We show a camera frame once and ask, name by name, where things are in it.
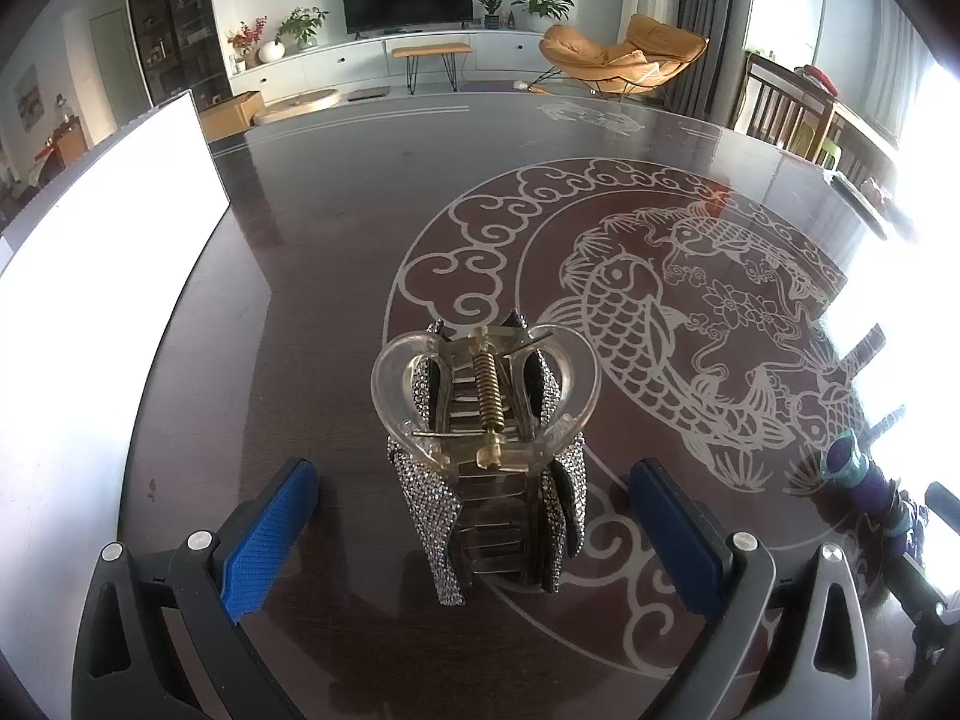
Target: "dark wooden table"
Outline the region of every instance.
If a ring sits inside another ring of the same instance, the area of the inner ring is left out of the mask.
[[[702,624],[628,514],[625,474],[652,455],[726,527],[757,533],[781,575],[824,538],[843,546],[875,695],[896,707],[911,624],[878,579],[878,533],[814,466],[841,429],[872,423],[853,379],[882,363],[874,305],[842,326],[832,306],[864,281],[854,264],[899,250],[816,167],[635,105],[523,94],[364,103],[220,146],[232,210],[157,354],[121,538],[172,547],[287,457],[314,461],[318,511],[243,621],[307,717],[637,717]],[[386,459],[373,359],[431,317],[517,306],[583,328],[587,305],[612,328],[592,338],[607,375],[586,434],[589,543],[558,595],[482,584],[443,608]],[[838,334],[853,340],[838,350]]]

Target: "silver screw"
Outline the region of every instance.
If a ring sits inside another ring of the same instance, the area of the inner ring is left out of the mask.
[[[208,548],[212,542],[213,536],[210,535],[210,531],[197,531],[197,533],[191,533],[190,538],[186,539],[186,545],[197,551]]]
[[[843,550],[836,544],[824,544],[820,548],[820,554],[830,562],[840,562],[840,560],[843,560]]]
[[[752,552],[757,549],[757,537],[746,531],[734,533],[733,546],[736,546],[742,552]]]
[[[120,557],[123,554],[123,544],[118,544],[116,541],[112,544],[108,544],[104,547],[104,551],[100,552],[100,557],[104,560],[116,560],[117,557]]]

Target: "gray curtain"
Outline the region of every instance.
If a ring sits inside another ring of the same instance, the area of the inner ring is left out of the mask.
[[[899,140],[933,56],[894,0],[875,0],[874,48],[860,114]]]
[[[709,38],[706,53],[668,84],[670,110],[695,119],[707,119],[713,105],[720,60],[727,42],[731,0],[680,0],[677,25]]]

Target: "cabinet drawer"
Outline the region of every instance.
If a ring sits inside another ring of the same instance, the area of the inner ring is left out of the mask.
[[[339,83],[382,79],[387,74],[381,41],[318,50],[301,58],[307,89],[326,89]]]
[[[539,35],[518,35],[510,31],[474,35],[477,70],[520,70],[540,73],[550,67],[539,52]]]
[[[476,44],[473,42],[474,37],[475,35],[455,32],[452,34],[404,35],[403,37],[387,38],[383,41],[383,44],[390,75],[406,76],[407,74],[407,60],[395,59],[394,49],[403,49],[408,46],[438,46],[443,43],[467,43],[476,52]],[[455,56],[458,73],[461,70],[467,72],[476,70],[476,59],[472,53],[458,53]],[[443,60],[439,56],[422,56],[419,59],[419,71],[421,73],[442,73]]]
[[[230,87],[234,95],[260,92],[264,103],[302,95],[306,91],[304,68],[295,59],[275,65],[258,65],[243,76],[232,79]]]

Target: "gold spring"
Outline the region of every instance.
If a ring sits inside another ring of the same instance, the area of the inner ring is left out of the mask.
[[[477,381],[477,401],[480,425],[486,431],[503,432],[503,401],[500,399],[500,381],[496,376],[496,360],[484,350],[473,356],[473,375]]]

